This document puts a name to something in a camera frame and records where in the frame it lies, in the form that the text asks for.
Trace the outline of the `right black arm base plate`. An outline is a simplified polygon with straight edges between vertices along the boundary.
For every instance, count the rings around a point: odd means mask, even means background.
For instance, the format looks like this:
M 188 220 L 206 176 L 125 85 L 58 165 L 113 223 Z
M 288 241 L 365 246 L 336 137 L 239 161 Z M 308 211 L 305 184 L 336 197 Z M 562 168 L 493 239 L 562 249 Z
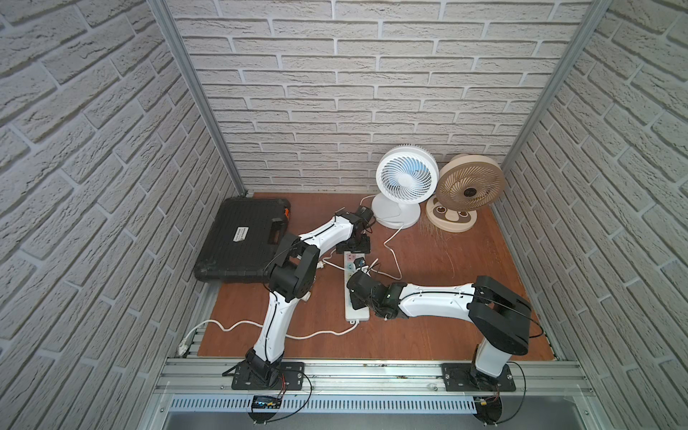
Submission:
M 447 392 L 515 392 L 511 369 L 503 367 L 500 376 L 479 372 L 470 363 L 443 363 L 442 380 Z

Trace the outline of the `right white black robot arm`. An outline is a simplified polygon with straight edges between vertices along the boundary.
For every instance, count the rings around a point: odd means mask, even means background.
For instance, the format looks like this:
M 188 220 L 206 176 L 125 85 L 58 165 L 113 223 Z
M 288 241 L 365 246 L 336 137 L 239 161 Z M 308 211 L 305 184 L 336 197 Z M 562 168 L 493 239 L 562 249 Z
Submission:
M 530 302 L 489 276 L 454 287 L 404 282 L 385 286 L 359 270 L 349 278 L 347 289 L 354 308 L 365 306 L 385 320 L 431 316 L 474 324 L 483 340 L 472 361 L 473 374 L 496 379 L 510 358 L 529 353 Z

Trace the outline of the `white power strip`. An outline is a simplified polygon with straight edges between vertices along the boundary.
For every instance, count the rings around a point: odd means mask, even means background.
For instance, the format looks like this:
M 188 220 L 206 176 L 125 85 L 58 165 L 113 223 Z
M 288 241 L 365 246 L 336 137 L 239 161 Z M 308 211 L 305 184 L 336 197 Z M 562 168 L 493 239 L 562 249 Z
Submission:
M 348 282 L 351 276 L 358 270 L 356 267 L 356 259 L 364 257 L 364 254 L 352 254 L 346 251 L 343 254 L 343 268 L 344 268 L 344 294 L 345 294 L 345 318 L 351 323 L 360 323 L 368 321 L 370 318 L 370 311 L 366 306 L 360 309 L 355 309 L 352 302 L 351 293 L 348 288 Z

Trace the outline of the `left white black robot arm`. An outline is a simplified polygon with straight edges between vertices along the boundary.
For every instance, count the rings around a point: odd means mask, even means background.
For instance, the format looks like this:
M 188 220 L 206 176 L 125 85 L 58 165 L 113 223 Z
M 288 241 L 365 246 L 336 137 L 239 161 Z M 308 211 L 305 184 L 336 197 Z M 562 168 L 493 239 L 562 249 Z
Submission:
M 365 245 L 373 211 L 360 206 L 354 212 L 337 211 L 321 227 L 295 236 L 286 234 L 266 266 L 270 301 L 263 328 L 254 347 L 247 351 L 251 375 L 267 386 L 281 377 L 280 363 L 291 319 L 298 303 L 306 299 L 315 282 L 317 263 L 337 245 Z

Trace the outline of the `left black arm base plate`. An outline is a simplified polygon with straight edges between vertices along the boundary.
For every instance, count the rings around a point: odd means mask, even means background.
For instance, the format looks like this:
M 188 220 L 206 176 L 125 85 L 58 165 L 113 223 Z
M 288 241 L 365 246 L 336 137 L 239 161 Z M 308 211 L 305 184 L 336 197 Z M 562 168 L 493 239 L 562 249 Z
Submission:
M 234 391 L 286 390 L 300 391 L 303 387 L 305 363 L 297 361 L 281 362 L 277 367 L 256 370 L 245 360 L 224 372 L 232 376 L 231 389 Z

